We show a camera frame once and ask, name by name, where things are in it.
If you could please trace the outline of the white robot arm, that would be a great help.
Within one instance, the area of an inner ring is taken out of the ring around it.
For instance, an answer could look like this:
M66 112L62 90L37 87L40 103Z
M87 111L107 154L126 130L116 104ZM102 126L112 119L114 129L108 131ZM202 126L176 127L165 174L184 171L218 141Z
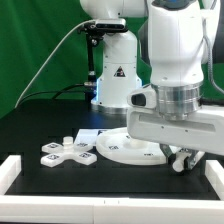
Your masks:
M148 12L141 36L150 83L129 94L127 128L101 134L98 152L133 165L154 165L174 155L177 171L185 159L224 156L224 106L200 103L201 65L212 63L221 0L81 0L81 5L96 19Z

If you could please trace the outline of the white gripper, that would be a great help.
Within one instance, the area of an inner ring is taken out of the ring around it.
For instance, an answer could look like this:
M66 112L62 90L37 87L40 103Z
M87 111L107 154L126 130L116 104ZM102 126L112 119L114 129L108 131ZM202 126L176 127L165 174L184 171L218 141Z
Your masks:
M203 106L183 121L165 120L155 111L130 108L127 130L132 138L160 143L168 164L176 159L169 145L193 149L184 159L186 170L192 170L196 165L197 150L224 156L222 107Z

